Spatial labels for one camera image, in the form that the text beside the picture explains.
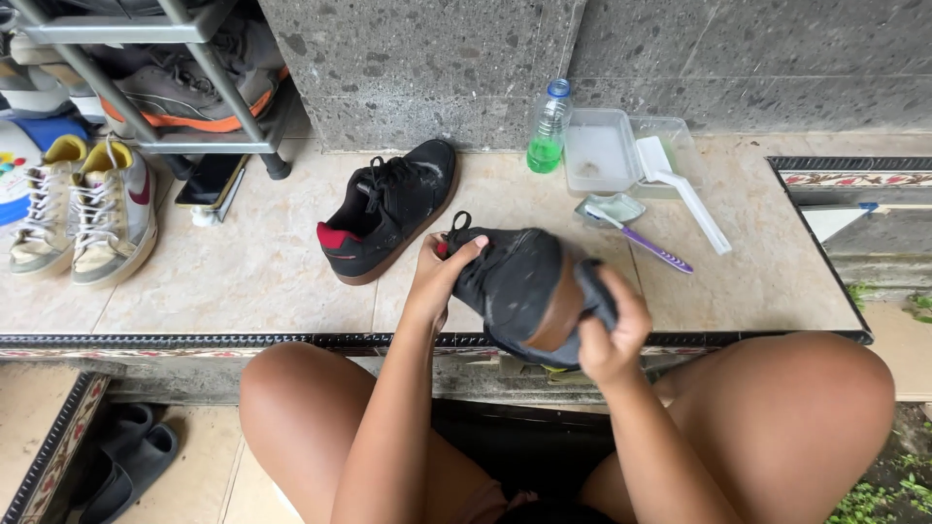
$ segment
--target purple toothbrush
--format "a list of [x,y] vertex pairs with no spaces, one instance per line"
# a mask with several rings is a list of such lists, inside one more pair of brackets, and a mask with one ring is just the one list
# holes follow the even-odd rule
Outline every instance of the purple toothbrush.
[[598,209],[596,206],[586,204],[585,211],[589,213],[590,215],[592,215],[593,217],[605,220],[609,224],[612,224],[616,228],[620,229],[622,233],[624,233],[624,236],[628,238],[628,240],[634,242],[635,244],[641,247],[647,248],[648,250],[651,251],[651,253],[661,257],[664,260],[664,262],[666,262],[670,266],[673,266],[674,268],[679,269],[680,271],[684,273],[692,274],[692,266],[676,258],[675,256],[669,254],[663,249],[660,249],[659,247],[652,244],[650,241],[648,241],[644,237],[638,235],[632,228],[629,228],[625,224],[622,224],[621,222],[610,217],[607,213]]

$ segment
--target hand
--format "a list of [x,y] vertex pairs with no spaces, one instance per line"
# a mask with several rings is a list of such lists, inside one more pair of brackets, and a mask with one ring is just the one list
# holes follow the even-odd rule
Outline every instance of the hand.
[[437,253],[437,247],[443,242],[440,233],[424,238],[418,254],[418,269],[402,312],[403,321],[432,324],[434,333],[439,333],[446,323],[446,304],[459,273],[482,253],[488,237],[480,235],[472,239],[446,260],[441,260]]
[[599,389],[641,376],[641,347],[651,332],[651,315],[639,296],[613,269],[602,264],[598,277],[615,298],[618,323],[609,333],[602,321],[590,316],[580,321],[580,367]]

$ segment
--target green liquid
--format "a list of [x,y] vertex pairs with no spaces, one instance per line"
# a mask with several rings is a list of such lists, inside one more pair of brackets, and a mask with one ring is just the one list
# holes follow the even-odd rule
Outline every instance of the green liquid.
[[547,137],[535,137],[528,145],[528,167],[533,172],[551,172],[559,165],[562,152],[563,145]]

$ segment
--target thigh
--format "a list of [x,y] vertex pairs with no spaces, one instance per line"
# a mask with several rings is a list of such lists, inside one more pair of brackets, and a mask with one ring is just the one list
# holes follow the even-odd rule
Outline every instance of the thigh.
[[[746,522],[822,522],[876,457],[893,419],[884,362],[827,333],[742,341],[656,388],[672,394],[671,417]],[[613,453],[580,500],[634,522],[624,482]]]
[[[243,370],[246,443],[308,524],[330,521],[336,485],[375,384],[352,361],[299,342],[272,346]],[[426,452],[425,521],[446,523],[490,477],[433,430]]]

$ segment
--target red heel tab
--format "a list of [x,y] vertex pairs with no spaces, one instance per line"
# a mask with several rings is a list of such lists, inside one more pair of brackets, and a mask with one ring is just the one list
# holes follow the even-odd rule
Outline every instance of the red heel tab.
[[324,249],[339,249],[343,246],[343,241],[345,241],[347,238],[353,239],[357,242],[363,241],[363,239],[357,237],[349,231],[333,229],[323,222],[317,223],[317,240],[321,242],[321,246],[323,246]]

